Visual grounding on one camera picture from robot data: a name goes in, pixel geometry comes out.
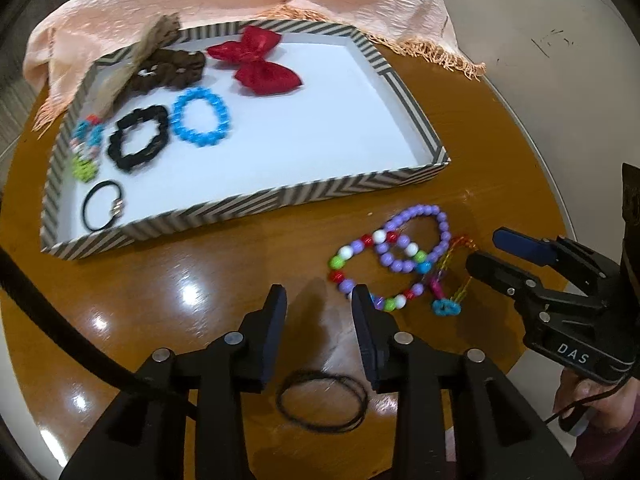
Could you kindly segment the right hand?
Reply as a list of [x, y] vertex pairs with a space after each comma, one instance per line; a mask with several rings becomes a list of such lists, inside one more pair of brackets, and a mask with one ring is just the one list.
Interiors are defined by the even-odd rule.
[[[570, 414], [570, 404], [592, 396], [603, 396], [613, 391], [613, 386], [601, 385], [588, 378], [581, 378], [574, 370], [564, 368], [560, 385], [556, 390], [553, 413]], [[623, 430], [634, 416], [634, 406], [639, 396], [639, 381], [630, 378], [623, 387], [606, 398], [593, 400], [587, 406], [594, 409], [591, 423], [604, 432]]]

